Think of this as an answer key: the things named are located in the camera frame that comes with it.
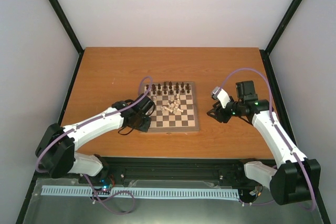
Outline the wooden folding chess board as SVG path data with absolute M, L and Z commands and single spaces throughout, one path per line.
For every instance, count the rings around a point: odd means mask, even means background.
M 196 86 L 191 81 L 163 81 L 140 84 L 139 93 L 147 89 L 147 96 L 155 108 L 149 114 L 149 133 L 187 133 L 199 131 Z

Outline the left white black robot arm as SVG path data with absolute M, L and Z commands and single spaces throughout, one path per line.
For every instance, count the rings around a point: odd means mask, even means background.
M 104 183 L 109 177 L 109 165 L 98 154 L 85 155 L 77 150 L 89 141 L 110 131 L 147 132 L 155 103 L 146 95 L 136 100 L 118 101 L 103 112 L 79 123 L 60 126 L 50 125 L 41 139 L 35 154 L 37 170 L 51 178 L 62 178 L 67 174 L 90 176 L 97 183 Z

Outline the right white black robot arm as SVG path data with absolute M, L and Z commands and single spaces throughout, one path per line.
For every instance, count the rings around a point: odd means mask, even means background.
M 276 168 L 261 161 L 243 161 L 245 177 L 267 188 L 279 205 L 314 200 L 321 167 L 316 159 L 308 159 L 283 129 L 268 100 L 260 100 L 252 81 L 236 83 L 237 100 L 223 88 L 216 87 L 212 98 L 216 101 L 207 115 L 219 123 L 232 117 L 244 119 L 262 136 L 269 147 Z

